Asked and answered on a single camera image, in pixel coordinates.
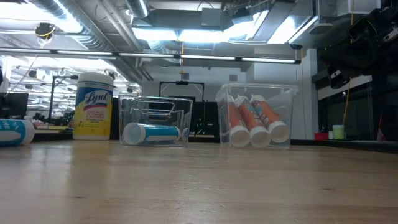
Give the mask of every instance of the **clear plastic bin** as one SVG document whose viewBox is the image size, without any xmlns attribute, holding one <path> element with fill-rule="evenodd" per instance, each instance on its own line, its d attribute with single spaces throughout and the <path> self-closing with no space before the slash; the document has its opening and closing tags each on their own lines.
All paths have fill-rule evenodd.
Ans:
<svg viewBox="0 0 398 224">
<path fill-rule="evenodd" d="M 299 88 L 295 85 L 224 84 L 216 96 L 220 143 L 230 147 L 251 145 L 257 148 L 282 147 L 288 149 L 290 147 L 293 96 L 298 91 Z"/>
<path fill-rule="evenodd" d="M 119 96 L 120 143 L 186 147 L 192 100 Z"/>
</svg>

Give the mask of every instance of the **wooden table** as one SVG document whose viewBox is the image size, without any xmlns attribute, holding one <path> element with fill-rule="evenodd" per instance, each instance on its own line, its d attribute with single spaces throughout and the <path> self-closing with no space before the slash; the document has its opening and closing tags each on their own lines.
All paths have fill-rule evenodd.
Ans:
<svg viewBox="0 0 398 224">
<path fill-rule="evenodd" d="M 331 147 L 0 148 L 0 222 L 398 223 L 398 156 Z"/>
</svg>

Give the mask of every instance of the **ceiling duct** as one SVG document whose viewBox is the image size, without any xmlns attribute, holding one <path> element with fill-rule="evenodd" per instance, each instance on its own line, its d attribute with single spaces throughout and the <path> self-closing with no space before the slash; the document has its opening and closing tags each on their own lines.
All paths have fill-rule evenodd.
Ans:
<svg viewBox="0 0 398 224">
<path fill-rule="evenodd" d="M 74 18 L 78 25 L 81 26 L 80 34 L 86 34 L 83 37 L 74 37 L 88 50 L 106 52 L 116 50 L 115 46 L 105 37 L 98 29 L 95 23 L 81 10 L 75 1 L 69 0 L 29 0 L 36 7 L 48 12 L 61 21 L 67 21 Z M 142 76 L 129 65 L 124 59 L 108 61 L 113 64 L 119 71 L 131 82 L 140 83 Z"/>
<path fill-rule="evenodd" d="M 145 18 L 149 15 L 150 7 L 146 0 L 126 0 L 130 13 L 135 18 Z"/>
</svg>

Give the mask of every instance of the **lysol wipes container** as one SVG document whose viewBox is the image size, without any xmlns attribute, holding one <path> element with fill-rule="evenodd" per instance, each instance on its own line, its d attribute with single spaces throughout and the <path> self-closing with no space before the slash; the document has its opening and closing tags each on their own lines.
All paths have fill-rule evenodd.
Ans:
<svg viewBox="0 0 398 224">
<path fill-rule="evenodd" d="M 73 138 L 109 140 L 113 79 L 100 73 L 81 73 L 77 87 Z"/>
<path fill-rule="evenodd" d="M 250 142 L 250 134 L 235 105 L 234 98 L 228 96 L 229 141 L 233 146 L 243 147 Z"/>
<path fill-rule="evenodd" d="M 35 128 L 30 121 L 0 119 L 0 146 L 29 144 L 35 136 Z"/>
<path fill-rule="evenodd" d="M 244 123 L 250 133 L 250 143 L 253 147 L 266 147 L 271 139 L 267 129 L 259 119 L 256 110 L 250 104 L 245 96 L 239 96 L 235 99 L 235 104 L 242 116 Z"/>
<path fill-rule="evenodd" d="M 271 139 L 274 142 L 281 143 L 289 139 L 289 128 L 280 119 L 279 115 L 271 109 L 262 96 L 251 95 L 250 102 L 256 109 L 257 114 L 268 129 Z"/>
<path fill-rule="evenodd" d="M 175 126 L 129 123 L 124 127 L 123 139 L 127 144 L 170 144 L 180 139 Z"/>
</svg>

